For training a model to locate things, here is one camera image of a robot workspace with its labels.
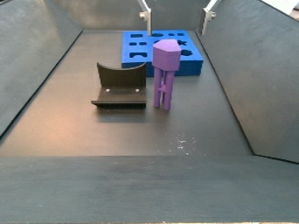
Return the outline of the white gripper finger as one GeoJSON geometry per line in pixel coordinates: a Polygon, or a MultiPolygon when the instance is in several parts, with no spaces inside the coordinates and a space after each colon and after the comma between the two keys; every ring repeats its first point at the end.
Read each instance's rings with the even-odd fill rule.
{"type": "Polygon", "coordinates": [[[139,12],[139,17],[146,21],[147,35],[153,35],[153,10],[147,5],[146,0],[137,0],[142,11],[139,12]]]}
{"type": "Polygon", "coordinates": [[[208,6],[204,8],[204,20],[201,26],[201,35],[205,35],[209,22],[217,17],[217,12],[214,11],[221,0],[210,0],[208,6]]]}

